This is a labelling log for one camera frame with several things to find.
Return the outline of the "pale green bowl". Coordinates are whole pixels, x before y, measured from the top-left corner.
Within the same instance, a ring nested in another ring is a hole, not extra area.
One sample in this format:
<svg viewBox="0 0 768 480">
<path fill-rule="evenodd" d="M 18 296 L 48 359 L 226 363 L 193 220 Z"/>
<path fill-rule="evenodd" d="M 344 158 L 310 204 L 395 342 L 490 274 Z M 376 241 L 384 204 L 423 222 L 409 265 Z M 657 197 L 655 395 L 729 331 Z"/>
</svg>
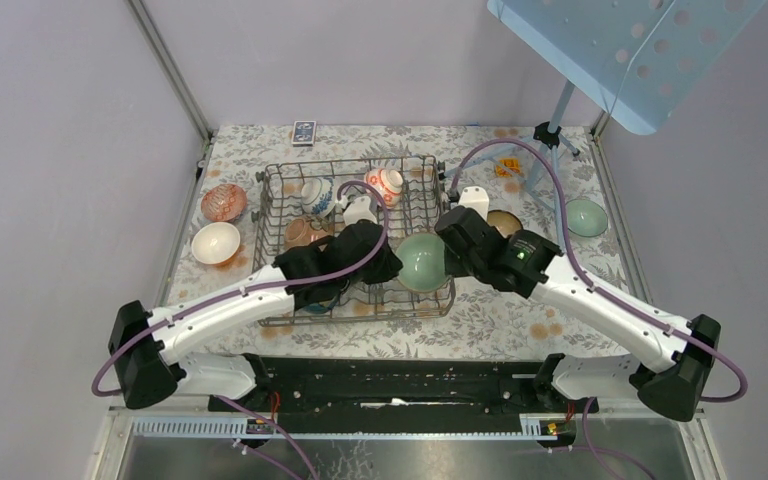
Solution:
<svg viewBox="0 0 768 480">
<path fill-rule="evenodd" d="M 396 256 L 402 262 L 397 280 L 413 293 L 430 293 L 449 280 L 445 270 L 445 244 L 436 234 L 410 235 L 398 246 Z"/>
</svg>

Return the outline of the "blue white zigzag bowl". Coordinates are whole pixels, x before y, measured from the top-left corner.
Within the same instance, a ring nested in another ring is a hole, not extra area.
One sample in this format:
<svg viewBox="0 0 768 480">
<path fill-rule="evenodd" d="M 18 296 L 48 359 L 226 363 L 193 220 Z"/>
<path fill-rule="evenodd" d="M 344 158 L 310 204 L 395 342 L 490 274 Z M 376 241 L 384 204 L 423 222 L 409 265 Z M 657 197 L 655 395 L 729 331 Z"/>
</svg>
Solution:
<svg viewBox="0 0 768 480">
<path fill-rule="evenodd" d="M 202 198 L 200 210 L 210 222 L 231 222 L 238 218 L 248 204 L 246 191 L 236 184 L 220 184 Z"/>
</svg>

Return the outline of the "orange bowl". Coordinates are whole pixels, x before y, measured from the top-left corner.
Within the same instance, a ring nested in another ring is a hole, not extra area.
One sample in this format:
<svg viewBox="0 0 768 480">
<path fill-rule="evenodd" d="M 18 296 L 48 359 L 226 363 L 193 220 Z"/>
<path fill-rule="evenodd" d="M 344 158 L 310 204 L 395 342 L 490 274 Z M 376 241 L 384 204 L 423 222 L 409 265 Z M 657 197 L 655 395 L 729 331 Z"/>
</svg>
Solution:
<svg viewBox="0 0 768 480">
<path fill-rule="evenodd" d="M 217 266 L 231 260 L 240 244 L 241 235 L 236 226 L 227 222 L 214 222 L 194 235 L 191 253 L 197 262 Z"/>
</svg>

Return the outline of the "grey wire dish rack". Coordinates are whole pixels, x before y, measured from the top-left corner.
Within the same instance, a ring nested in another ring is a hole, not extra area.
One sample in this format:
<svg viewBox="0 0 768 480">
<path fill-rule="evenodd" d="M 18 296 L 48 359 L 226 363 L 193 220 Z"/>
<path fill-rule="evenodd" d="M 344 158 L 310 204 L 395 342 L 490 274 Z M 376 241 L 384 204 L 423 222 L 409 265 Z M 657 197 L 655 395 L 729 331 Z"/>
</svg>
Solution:
<svg viewBox="0 0 768 480">
<path fill-rule="evenodd" d="M 389 245 L 395 249 L 410 235 L 431 232 L 439 216 L 448 209 L 445 188 L 438 178 L 443 164 L 432 155 L 341 159 L 269 164 L 256 174 L 259 205 L 252 211 L 256 227 L 253 268 L 272 263 L 286 251 L 284 230 L 295 218 L 308 215 L 302 210 L 301 189 L 312 177 L 332 177 L 336 188 L 349 180 L 362 180 L 374 168 L 398 170 L 404 178 L 403 195 L 391 208 Z M 334 234 L 344 229 L 342 215 L 334 209 L 325 218 Z M 433 318 L 448 313 L 454 302 L 452 280 L 430 293 L 413 293 L 398 280 L 365 285 L 357 282 L 336 297 L 339 304 L 328 314 L 313 315 L 303 309 L 262 320 L 262 326 L 301 326 L 325 323 L 396 321 L 414 317 Z"/>
</svg>

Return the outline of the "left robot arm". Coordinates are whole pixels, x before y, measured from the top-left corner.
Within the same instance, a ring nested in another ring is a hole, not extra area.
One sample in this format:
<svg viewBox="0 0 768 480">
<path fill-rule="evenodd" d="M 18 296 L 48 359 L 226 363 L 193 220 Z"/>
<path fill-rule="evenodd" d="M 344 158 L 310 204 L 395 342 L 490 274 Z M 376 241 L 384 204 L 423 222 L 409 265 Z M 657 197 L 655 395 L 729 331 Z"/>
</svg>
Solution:
<svg viewBox="0 0 768 480">
<path fill-rule="evenodd" d="M 333 300 L 354 283 L 390 281 L 402 267 L 385 228 L 362 220 L 287 250 L 217 293 L 151 311 L 130 302 L 119 309 L 108 342 L 105 366 L 119 384 L 111 393 L 133 410 L 172 396 L 224 396 L 259 410 L 271 388 L 262 368 L 202 347 L 236 328 Z"/>
</svg>

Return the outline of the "black patterned bowl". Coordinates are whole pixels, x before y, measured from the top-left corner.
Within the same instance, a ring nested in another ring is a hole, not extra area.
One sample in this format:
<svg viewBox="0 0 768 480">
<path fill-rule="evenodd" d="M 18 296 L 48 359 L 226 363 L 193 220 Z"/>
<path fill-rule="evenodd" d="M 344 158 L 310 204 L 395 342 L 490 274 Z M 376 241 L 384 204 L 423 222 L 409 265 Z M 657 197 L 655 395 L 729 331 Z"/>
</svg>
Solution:
<svg viewBox="0 0 768 480">
<path fill-rule="evenodd" d="M 505 210 L 490 210 L 487 214 L 487 223 L 494 227 L 503 237 L 510 237 L 523 229 L 519 218 Z"/>
</svg>

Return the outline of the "green dotted white bowl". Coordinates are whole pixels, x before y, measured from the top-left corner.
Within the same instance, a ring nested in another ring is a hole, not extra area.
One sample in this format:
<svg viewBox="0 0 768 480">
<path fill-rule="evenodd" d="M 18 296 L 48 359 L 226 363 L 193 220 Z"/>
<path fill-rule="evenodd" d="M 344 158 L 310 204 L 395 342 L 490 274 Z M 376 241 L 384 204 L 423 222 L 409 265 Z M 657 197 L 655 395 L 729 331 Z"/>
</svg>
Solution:
<svg viewBox="0 0 768 480">
<path fill-rule="evenodd" d="M 568 230 L 577 236 L 593 238 L 608 230 L 609 218 L 606 211 L 592 200 L 570 200 L 566 203 L 566 212 Z"/>
</svg>

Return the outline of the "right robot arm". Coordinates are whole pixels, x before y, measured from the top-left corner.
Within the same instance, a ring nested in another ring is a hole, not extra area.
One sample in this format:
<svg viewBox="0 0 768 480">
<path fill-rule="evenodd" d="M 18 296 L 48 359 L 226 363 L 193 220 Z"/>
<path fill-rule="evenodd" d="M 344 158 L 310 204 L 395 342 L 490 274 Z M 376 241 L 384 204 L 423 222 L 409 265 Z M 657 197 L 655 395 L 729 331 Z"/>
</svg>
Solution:
<svg viewBox="0 0 768 480">
<path fill-rule="evenodd" d="M 503 236 L 472 208 L 445 213 L 435 232 L 446 247 L 448 273 L 558 308 L 625 349 L 613 357 L 549 356 L 533 386 L 543 410 L 557 412 L 590 397 L 636 398 L 670 420 L 695 416 L 715 363 L 722 330 L 717 320 L 660 311 L 588 276 L 537 233 Z"/>
</svg>

